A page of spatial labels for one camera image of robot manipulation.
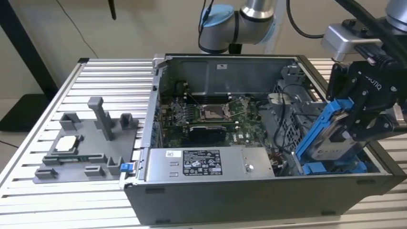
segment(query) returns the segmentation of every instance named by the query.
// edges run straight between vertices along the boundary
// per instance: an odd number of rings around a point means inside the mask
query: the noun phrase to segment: blue plastic part
[[[351,171],[351,173],[366,173],[367,172],[367,166],[366,164],[358,159],[358,166]]]
[[[275,22],[270,25],[267,34],[266,34],[266,36],[263,37],[263,39],[260,40],[260,42],[258,44],[266,43],[271,39],[271,36],[274,34],[274,29],[275,29]]]
[[[231,5],[227,4],[216,4],[212,6],[212,10],[208,16],[208,20],[204,22],[203,27],[212,27],[219,25],[222,22],[224,22],[227,19],[231,18],[234,15],[235,8]]]
[[[133,163],[123,163],[120,165],[120,172],[129,173],[133,171]]]
[[[303,165],[303,171],[306,175],[312,175],[315,173],[324,173],[326,167],[322,162],[311,162]]]
[[[306,137],[303,138],[298,148],[296,148],[296,156],[299,161],[303,160],[304,152],[310,147],[312,141],[318,137],[319,133],[331,125],[331,117],[338,111],[344,111],[351,109],[354,102],[350,99],[336,99],[326,105],[324,111],[322,112],[320,116],[310,132],[307,133]]]

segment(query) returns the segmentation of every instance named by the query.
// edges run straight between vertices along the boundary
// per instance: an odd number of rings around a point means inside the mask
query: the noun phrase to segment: cable
[[[399,64],[407,68],[407,50],[396,37],[388,32],[376,18],[367,12],[363,6],[355,0],[335,0],[347,12],[372,30]]]
[[[210,17],[210,13],[211,13],[211,10],[212,10],[214,1],[215,1],[215,0],[211,0],[210,6],[208,6],[208,8],[206,9],[206,12],[204,12],[206,0],[203,0],[203,2],[204,2],[204,3],[203,3],[203,10],[202,10],[200,18],[199,18],[200,27],[199,27],[199,29],[198,29],[198,32],[199,32],[199,36],[198,36],[198,46],[199,46],[199,47],[202,46],[200,40],[202,40],[202,34],[203,34],[203,30],[204,30],[204,23],[206,23],[206,21],[208,20],[208,17]]]
[[[324,37],[323,34],[320,35],[311,35],[311,34],[307,34],[304,33],[300,28],[298,27],[298,25],[295,24],[295,21],[294,21],[294,18],[292,18],[292,14],[291,14],[291,0],[286,0],[286,6],[287,6],[287,16],[288,16],[288,20],[290,20],[290,23],[292,25],[292,28],[295,29],[295,31],[306,38],[310,38],[310,39],[320,39]]]
[[[204,6],[206,6],[206,0],[203,0],[203,9],[202,9],[202,14],[199,16],[199,24],[198,24],[198,32],[202,32],[202,23],[203,23],[203,14],[204,14]]]
[[[13,145],[13,144],[11,144],[11,143],[8,143],[8,142],[3,142],[1,140],[0,140],[0,143],[5,144],[5,145],[8,145],[8,146],[12,146],[12,147],[15,147],[15,148],[19,148],[16,145]]]
[[[280,113],[280,121],[279,121],[279,125],[278,125],[278,128],[276,128],[275,133],[274,133],[274,136],[272,136],[272,143],[274,143],[274,145],[280,149],[280,151],[283,151],[283,152],[286,152],[286,153],[288,153],[288,154],[290,154],[291,152],[290,152],[290,150],[287,150],[287,149],[284,148],[284,138],[283,138],[283,145],[282,145],[282,146],[278,144],[276,138],[278,138],[278,133],[279,133],[282,127],[283,127],[283,121],[284,121],[284,116],[286,116],[286,99],[284,99],[283,94],[287,94],[287,93],[284,92],[284,89],[286,89],[287,87],[290,87],[290,86],[299,86],[299,87],[302,87],[302,88],[306,89],[306,87],[304,87],[302,84],[295,84],[295,83],[287,84],[287,85],[282,88],[282,91],[280,91],[280,96],[282,96],[282,113]]]
[[[89,46],[87,40],[84,39],[83,34],[81,34],[81,31],[79,30],[79,28],[77,28],[77,26],[76,26],[76,24],[75,24],[72,18],[69,17],[69,15],[68,15],[68,13],[67,13],[64,7],[63,7],[63,4],[59,2],[59,0],[55,0],[55,1],[56,1],[56,3],[59,4],[59,6],[60,6],[60,8],[61,8],[61,10],[63,10],[63,12],[64,12],[64,14],[65,14],[65,16],[69,18],[69,20],[71,20],[71,22],[72,22],[72,24],[73,24],[73,26],[75,26],[75,28],[76,28],[76,30],[77,30],[77,33],[79,33],[79,35],[81,36],[83,42],[85,43],[85,45],[87,45],[88,48],[91,49],[91,51],[92,51],[95,57],[99,58],[99,56],[97,56],[95,50],[92,49],[92,47]]]

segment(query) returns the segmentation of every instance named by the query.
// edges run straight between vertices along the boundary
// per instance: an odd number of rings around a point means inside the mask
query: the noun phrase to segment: wire
[[[187,92],[187,95],[194,99],[194,101],[196,102],[196,104],[199,105],[199,106],[202,106],[200,104],[199,104],[199,102],[196,101],[196,99],[192,97],[192,95]]]
[[[280,91],[280,96],[282,96],[282,113],[280,113],[280,121],[279,121],[279,125],[278,125],[278,128],[276,128],[275,133],[274,133],[274,136],[272,136],[272,143],[274,143],[274,145],[280,149],[280,151],[283,151],[283,152],[286,152],[286,153],[288,153],[288,154],[290,154],[291,152],[290,152],[290,150],[287,150],[287,149],[284,148],[284,141],[286,141],[286,139],[283,138],[283,145],[280,146],[280,145],[278,144],[276,138],[278,138],[278,133],[279,133],[282,127],[283,127],[283,121],[284,121],[284,116],[286,116],[286,99],[284,99],[283,94],[287,94],[287,93],[284,92],[284,89],[286,89],[287,87],[290,87],[290,86],[299,86],[299,87],[302,87],[302,88],[306,89],[306,87],[304,87],[302,84],[295,84],[295,83],[287,84],[287,85],[282,88],[282,91]]]
[[[1,141],[1,140],[0,140],[0,143],[3,143],[3,144],[5,144],[5,145],[9,145],[9,146],[12,146],[12,147],[15,147],[15,148],[19,148],[16,145],[13,145],[13,144],[11,144],[11,143],[8,143],[8,142],[4,142],[4,141]]]
[[[203,3],[203,10],[202,10],[200,18],[199,18],[200,27],[198,29],[198,33],[199,33],[199,36],[198,36],[198,46],[199,47],[202,46],[200,40],[202,40],[202,34],[203,34],[203,30],[204,30],[204,23],[206,23],[206,21],[208,20],[208,17],[210,17],[214,1],[215,0],[211,0],[210,6],[208,6],[208,8],[206,9],[206,12],[204,12],[206,0],[203,0],[203,2],[204,2]]]
[[[72,22],[72,24],[73,24],[73,26],[75,26],[75,28],[76,28],[76,30],[77,30],[77,33],[79,33],[79,35],[81,36],[83,42],[85,43],[85,45],[87,45],[88,48],[91,49],[91,51],[92,51],[95,57],[99,58],[99,56],[97,56],[95,50],[92,49],[92,47],[89,46],[87,40],[84,39],[83,34],[81,34],[81,31],[79,30],[79,28],[77,28],[77,26],[76,26],[76,24],[75,24],[72,18],[69,17],[69,15],[68,15],[68,13],[67,13],[64,7],[63,7],[63,4],[59,2],[59,0],[55,0],[55,1],[56,1],[56,3],[59,4],[59,6],[60,6],[60,8],[61,8],[61,10],[63,10],[63,12],[64,12],[64,14],[65,14],[65,16],[69,18],[69,20],[71,20],[71,22]]]
[[[324,37],[323,34],[320,35],[311,35],[311,34],[307,34],[304,33],[300,28],[298,27],[298,25],[295,24],[295,21],[294,21],[294,18],[292,18],[292,14],[291,14],[291,0],[286,0],[286,6],[287,6],[287,16],[288,16],[288,20],[290,20],[290,23],[292,25],[292,28],[295,29],[295,31],[306,38],[310,38],[310,39],[320,39]]]
[[[202,23],[203,23],[203,14],[204,14],[204,6],[206,6],[206,0],[203,0],[203,9],[202,9],[202,14],[199,16],[199,24],[198,24],[198,32],[202,32]]]

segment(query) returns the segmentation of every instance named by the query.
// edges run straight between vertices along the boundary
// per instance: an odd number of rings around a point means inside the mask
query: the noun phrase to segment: white wall
[[[0,99],[36,93],[41,89],[0,27]]]
[[[384,8],[388,0],[358,0],[367,11],[376,17],[384,16]],[[299,28],[308,34],[326,32],[328,24],[340,23],[354,16],[339,6],[334,0],[291,0],[291,11]],[[283,24],[275,47],[268,47],[268,52],[278,54],[303,54],[310,58],[332,57],[320,45],[320,39],[307,39],[294,30],[287,14],[284,13]]]
[[[59,84],[64,81],[80,57],[93,57],[81,37],[55,0],[9,0],[36,45],[41,58]],[[286,16],[283,7],[279,37],[267,50],[276,54],[304,54],[308,57],[330,57],[319,40],[300,37]],[[203,0],[116,0],[117,20],[111,19],[107,0],[60,0],[71,18],[100,58],[151,58],[155,53],[196,53],[198,21]],[[244,0],[216,0],[238,9]],[[387,0],[359,0],[374,15],[384,15]],[[334,0],[292,0],[292,13],[307,33],[323,33],[330,23],[350,18],[350,14]],[[4,35],[0,35],[1,46]],[[244,53],[263,53],[263,45],[244,45]],[[11,97],[20,91],[36,91],[32,76],[16,52],[1,53],[0,73],[11,72],[21,77],[8,78],[3,94]]]
[[[60,0],[100,58],[152,58],[155,53],[198,53],[203,0]],[[236,9],[243,0],[218,0]],[[55,0],[11,0],[47,67],[61,83],[80,57],[93,57]],[[246,45],[244,53],[263,53]]]

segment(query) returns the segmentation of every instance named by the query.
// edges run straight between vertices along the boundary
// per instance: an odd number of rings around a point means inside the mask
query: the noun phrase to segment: metal work surface
[[[311,59],[311,62],[327,79],[332,61]],[[32,178],[61,128],[57,120],[63,113],[77,112],[80,119],[95,118],[87,106],[91,96],[103,96],[103,107],[112,118],[119,118],[121,113],[132,113],[133,118],[140,119],[137,138],[141,137],[151,70],[151,60],[91,59],[75,67],[0,174],[0,229],[148,228],[139,224],[125,194],[119,189],[119,181],[36,185]],[[380,144],[407,171],[407,135],[386,139]],[[140,139],[136,139],[133,158],[137,157],[139,147]],[[402,183],[386,195],[363,199],[340,217],[187,225],[178,228],[387,229],[404,228],[406,225],[407,183]]]

